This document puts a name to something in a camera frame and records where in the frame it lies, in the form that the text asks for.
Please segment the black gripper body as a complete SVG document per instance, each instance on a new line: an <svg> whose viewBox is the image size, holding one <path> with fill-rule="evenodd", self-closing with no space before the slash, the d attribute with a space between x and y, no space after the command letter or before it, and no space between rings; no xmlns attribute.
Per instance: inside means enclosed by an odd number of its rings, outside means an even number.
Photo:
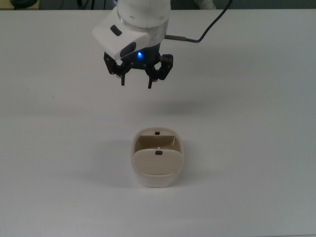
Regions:
<svg viewBox="0 0 316 237"><path fill-rule="evenodd" d="M133 69L155 66L160 62L160 45L161 43L128 54L121 59L121 65L130 65Z"/></svg>

